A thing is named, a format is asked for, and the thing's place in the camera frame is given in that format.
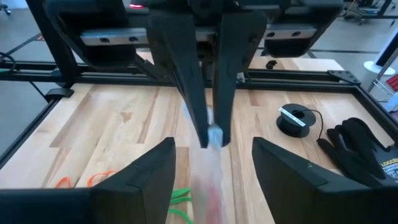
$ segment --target green rubber band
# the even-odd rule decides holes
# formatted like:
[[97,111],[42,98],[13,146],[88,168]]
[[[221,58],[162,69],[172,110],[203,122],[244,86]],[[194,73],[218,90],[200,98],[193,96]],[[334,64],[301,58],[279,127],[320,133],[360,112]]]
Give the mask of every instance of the green rubber band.
[[172,199],[170,201],[170,205],[176,205],[181,202],[191,202],[191,201],[192,201],[191,197],[179,197],[179,198]]
[[174,190],[172,192],[172,199],[175,199],[177,197],[183,196],[183,195],[189,193],[190,191],[191,191],[191,189],[189,187],[184,188],[184,189]]
[[176,214],[176,215],[178,215],[178,216],[180,216],[180,217],[183,218],[188,224],[193,224],[193,221],[191,221],[191,220],[189,219],[188,215],[187,215],[185,212],[180,211],[180,210],[178,210],[178,209],[173,209],[173,208],[169,208],[169,212],[170,212],[170,213],[173,213],[173,214]]

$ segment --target wire spool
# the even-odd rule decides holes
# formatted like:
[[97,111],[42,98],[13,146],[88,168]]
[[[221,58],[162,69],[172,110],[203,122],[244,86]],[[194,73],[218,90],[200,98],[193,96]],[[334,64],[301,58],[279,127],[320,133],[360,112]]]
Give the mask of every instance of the wire spool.
[[[283,110],[293,115],[293,118],[284,113]],[[310,127],[316,121],[315,115],[310,109],[295,103],[284,105],[280,111],[280,116],[276,119],[276,125],[280,131],[295,138],[307,136],[310,133]]]

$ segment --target red light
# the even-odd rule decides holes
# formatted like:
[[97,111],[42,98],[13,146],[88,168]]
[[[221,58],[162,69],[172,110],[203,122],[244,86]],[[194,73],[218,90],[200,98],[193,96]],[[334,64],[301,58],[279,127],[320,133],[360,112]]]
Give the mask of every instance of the red light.
[[130,8],[133,8],[133,9],[140,9],[140,8],[143,8],[143,7],[144,7],[143,5],[130,4]]

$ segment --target orange rubber band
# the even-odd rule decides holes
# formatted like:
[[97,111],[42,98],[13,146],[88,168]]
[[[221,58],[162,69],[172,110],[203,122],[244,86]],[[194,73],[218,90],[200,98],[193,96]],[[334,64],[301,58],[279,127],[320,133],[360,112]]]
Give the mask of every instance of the orange rubber band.
[[62,178],[57,182],[57,184],[55,184],[55,188],[59,188],[60,185],[61,185],[62,183],[64,183],[65,181],[66,181],[66,183],[67,183],[67,188],[72,188],[72,185],[71,185],[71,183],[70,183],[70,178],[69,178],[69,177],[62,177]]
[[88,179],[88,181],[87,181],[87,187],[92,187],[93,186],[93,180],[94,180],[94,178],[96,177],[96,176],[98,176],[98,175],[110,175],[110,174],[112,174],[112,173],[114,173],[114,172],[116,172],[116,171],[114,171],[114,170],[109,170],[109,171],[107,171],[107,172],[103,172],[103,173],[99,173],[99,174],[95,174],[95,175],[92,175],[89,179]]

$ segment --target robotic arm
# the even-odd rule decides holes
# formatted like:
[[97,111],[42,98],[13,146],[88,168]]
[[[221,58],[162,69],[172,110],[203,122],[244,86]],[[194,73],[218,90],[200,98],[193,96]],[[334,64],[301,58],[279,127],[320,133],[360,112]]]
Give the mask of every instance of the robotic arm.
[[[261,40],[273,57],[303,55],[339,14],[342,0],[47,0],[45,11],[65,42],[91,67],[134,63],[171,80],[187,104],[201,147],[208,144],[204,77],[211,70],[215,123],[230,142],[236,76]],[[154,65],[136,54],[149,47]]]

